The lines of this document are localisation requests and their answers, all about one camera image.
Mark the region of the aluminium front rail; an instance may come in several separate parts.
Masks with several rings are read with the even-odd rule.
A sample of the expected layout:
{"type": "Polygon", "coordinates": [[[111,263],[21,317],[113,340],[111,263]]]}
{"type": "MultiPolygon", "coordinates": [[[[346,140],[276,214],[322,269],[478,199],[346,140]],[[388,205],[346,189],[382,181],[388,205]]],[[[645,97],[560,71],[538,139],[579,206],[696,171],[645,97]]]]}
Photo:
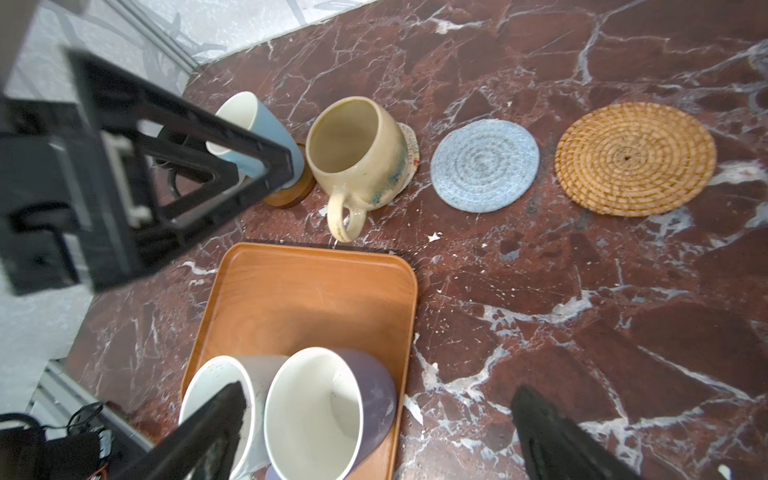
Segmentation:
{"type": "Polygon", "coordinates": [[[102,458],[138,455],[154,447],[152,440],[129,424],[116,404],[97,399],[67,373],[60,360],[45,366],[26,413],[43,426],[48,440],[98,434],[102,458]]]}

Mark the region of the aluminium cage frame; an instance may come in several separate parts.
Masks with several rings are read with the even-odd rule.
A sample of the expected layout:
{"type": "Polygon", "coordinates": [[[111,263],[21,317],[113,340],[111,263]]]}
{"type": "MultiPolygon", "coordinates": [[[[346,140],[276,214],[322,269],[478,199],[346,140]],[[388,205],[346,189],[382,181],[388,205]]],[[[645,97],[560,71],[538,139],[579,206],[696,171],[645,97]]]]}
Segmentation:
{"type": "Polygon", "coordinates": [[[192,74],[198,68],[199,64],[193,57],[162,30],[138,3],[128,0],[106,0],[105,3],[185,73],[192,74]]]}

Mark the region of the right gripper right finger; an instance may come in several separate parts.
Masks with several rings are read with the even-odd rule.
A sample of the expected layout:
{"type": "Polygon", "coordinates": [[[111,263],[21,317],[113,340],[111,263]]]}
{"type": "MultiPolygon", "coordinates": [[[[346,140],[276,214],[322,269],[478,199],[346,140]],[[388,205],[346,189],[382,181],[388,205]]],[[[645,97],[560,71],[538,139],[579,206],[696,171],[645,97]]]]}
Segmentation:
{"type": "Polygon", "coordinates": [[[516,389],[511,415],[531,479],[640,477],[528,385],[516,389]]]}

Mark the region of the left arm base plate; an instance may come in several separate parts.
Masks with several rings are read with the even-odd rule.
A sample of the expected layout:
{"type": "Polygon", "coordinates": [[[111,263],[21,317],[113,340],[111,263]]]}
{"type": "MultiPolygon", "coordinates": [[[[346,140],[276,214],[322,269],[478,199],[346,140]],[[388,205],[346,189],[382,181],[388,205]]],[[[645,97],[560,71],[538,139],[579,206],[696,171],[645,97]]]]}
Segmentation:
{"type": "Polygon", "coordinates": [[[108,429],[98,420],[104,405],[81,407],[60,425],[64,436],[48,439],[53,425],[25,413],[1,415],[1,477],[3,479],[106,479],[109,456],[101,452],[108,429]]]}

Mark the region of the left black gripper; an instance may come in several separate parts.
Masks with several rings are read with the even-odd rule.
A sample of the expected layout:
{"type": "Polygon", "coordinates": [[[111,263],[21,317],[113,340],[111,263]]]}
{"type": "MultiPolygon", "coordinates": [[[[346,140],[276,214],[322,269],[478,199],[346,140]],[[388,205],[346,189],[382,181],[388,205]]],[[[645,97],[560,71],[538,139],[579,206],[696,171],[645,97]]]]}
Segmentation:
{"type": "Polygon", "coordinates": [[[290,183],[273,135],[213,115],[84,50],[82,106],[1,101],[1,269],[16,296],[130,283],[290,183]]]}

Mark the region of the right brown wooden coaster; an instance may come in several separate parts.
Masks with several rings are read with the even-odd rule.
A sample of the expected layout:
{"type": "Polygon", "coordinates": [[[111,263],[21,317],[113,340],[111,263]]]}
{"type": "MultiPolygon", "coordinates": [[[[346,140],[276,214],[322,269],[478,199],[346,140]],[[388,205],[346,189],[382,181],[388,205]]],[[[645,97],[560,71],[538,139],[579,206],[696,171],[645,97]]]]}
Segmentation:
{"type": "Polygon", "coordinates": [[[277,191],[264,199],[264,202],[278,209],[288,209],[300,204],[312,191],[316,184],[314,175],[307,160],[304,160],[304,170],[298,181],[286,189],[277,191]]]}

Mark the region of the light blue mug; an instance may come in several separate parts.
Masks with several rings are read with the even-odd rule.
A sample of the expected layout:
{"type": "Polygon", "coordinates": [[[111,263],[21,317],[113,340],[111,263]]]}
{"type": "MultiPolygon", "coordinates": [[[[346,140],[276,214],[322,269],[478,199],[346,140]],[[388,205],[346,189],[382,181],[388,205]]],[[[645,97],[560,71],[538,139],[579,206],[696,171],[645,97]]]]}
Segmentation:
{"type": "MultiPolygon", "coordinates": [[[[216,116],[287,148],[291,153],[294,175],[282,188],[290,188],[298,182],[304,172],[303,155],[288,130],[254,93],[242,91],[233,95],[218,109],[216,116]]],[[[247,177],[256,179],[265,172],[265,165],[260,160],[211,142],[206,143],[206,148],[210,154],[234,163],[247,177]]]]}

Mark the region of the black mug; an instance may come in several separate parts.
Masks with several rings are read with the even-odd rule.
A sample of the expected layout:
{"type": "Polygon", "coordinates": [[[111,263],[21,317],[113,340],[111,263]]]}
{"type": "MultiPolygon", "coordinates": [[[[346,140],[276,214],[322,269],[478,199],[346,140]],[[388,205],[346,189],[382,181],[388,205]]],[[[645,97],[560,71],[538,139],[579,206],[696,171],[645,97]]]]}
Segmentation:
{"type": "MultiPolygon", "coordinates": [[[[205,143],[203,141],[190,138],[182,133],[172,131],[167,127],[161,128],[157,138],[159,140],[182,145],[192,150],[207,154],[207,149],[205,148],[205,143]]],[[[206,172],[195,170],[183,165],[169,163],[165,160],[155,159],[154,165],[168,171],[167,189],[174,199],[178,199],[183,196],[183,194],[179,192],[177,186],[177,180],[179,177],[195,182],[197,184],[204,184],[211,179],[211,175],[206,172]]]]}

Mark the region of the multicolour woven coaster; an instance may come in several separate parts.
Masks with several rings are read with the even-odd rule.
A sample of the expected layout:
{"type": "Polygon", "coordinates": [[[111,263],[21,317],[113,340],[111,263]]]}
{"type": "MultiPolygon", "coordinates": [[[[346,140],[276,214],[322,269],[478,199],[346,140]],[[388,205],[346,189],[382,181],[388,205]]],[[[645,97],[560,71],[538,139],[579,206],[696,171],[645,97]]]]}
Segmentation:
{"type": "Polygon", "coordinates": [[[403,184],[400,189],[400,191],[403,191],[409,185],[418,170],[420,163],[420,150],[415,131],[409,125],[402,122],[399,122],[398,126],[404,136],[408,154],[405,179],[403,180],[403,184]]]}

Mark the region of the purple white mug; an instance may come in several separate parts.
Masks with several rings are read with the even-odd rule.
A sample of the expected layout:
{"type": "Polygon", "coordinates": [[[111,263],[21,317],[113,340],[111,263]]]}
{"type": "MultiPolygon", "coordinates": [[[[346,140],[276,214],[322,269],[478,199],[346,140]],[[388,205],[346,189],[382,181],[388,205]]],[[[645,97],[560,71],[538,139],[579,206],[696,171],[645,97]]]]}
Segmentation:
{"type": "Polygon", "coordinates": [[[355,349],[309,347],[279,368],[266,399],[268,479],[345,479],[395,423],[388,369],[355,349]]]}

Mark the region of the orange wooden tray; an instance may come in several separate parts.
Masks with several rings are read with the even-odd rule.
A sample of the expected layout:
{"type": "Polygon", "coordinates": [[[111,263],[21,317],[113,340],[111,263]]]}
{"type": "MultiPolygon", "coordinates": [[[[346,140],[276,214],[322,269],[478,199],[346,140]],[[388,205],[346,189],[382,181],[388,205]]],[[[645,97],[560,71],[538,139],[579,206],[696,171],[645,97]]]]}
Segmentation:
{"type": "Polygon", "coordinates": [[[238,243],[223,257],[181,386],[219,355],[365,351],[403,396],[418,283],[396,255],[238,243]]]}

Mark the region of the rattan wicker coaster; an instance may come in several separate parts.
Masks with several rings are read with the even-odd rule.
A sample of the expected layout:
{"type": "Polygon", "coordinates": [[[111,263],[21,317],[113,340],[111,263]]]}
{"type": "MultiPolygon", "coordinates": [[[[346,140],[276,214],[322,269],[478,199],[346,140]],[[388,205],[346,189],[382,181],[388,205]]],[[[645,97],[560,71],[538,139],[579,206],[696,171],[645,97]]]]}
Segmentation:
{"type": "Polygon", "coordinates": [[[567,196],[601,215],[647,217],[675,210],[708,185],[715,141],[673,107],[627,102],[592,111],[558,142],[554,170],[567,196]]]}

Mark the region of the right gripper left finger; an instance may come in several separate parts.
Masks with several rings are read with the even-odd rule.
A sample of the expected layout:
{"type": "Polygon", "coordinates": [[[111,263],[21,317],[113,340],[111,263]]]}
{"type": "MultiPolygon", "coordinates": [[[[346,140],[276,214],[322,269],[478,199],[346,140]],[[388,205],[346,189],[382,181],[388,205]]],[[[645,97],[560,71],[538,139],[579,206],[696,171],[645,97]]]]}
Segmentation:
{"type": "Polygon", "coordinates": [[[224,386],[119,479],[220,479],[230,477],[246,400],[241,385],[224,386]]]}

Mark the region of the grey blue woven coaster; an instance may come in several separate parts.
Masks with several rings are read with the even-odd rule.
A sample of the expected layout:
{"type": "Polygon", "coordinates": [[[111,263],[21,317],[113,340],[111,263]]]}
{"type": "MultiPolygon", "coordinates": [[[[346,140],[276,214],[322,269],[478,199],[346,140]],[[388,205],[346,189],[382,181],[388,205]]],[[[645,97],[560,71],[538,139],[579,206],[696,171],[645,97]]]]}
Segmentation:
{"type": "Polygon", "coordinates": [[[432,186],[449,206],[490,213],[520,199],[538,173],[540,150],[523,126],[484,119],[449,133],[430,162],[432,186]]]}

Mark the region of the beige yellow mug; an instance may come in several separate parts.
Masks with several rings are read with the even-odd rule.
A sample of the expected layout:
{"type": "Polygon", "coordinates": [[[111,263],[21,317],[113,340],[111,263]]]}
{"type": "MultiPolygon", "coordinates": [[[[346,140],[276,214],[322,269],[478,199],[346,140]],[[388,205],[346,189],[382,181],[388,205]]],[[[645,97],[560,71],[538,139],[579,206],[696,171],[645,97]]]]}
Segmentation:
{"type": "Polygon", "coordinates": [[[360,236],[369,212],[402,192],[413,165],[399,124],[362,96],[341,99],[319,115],[307,136],[306,154],[329,196],[330,233],[343,243],[360,236]]]}

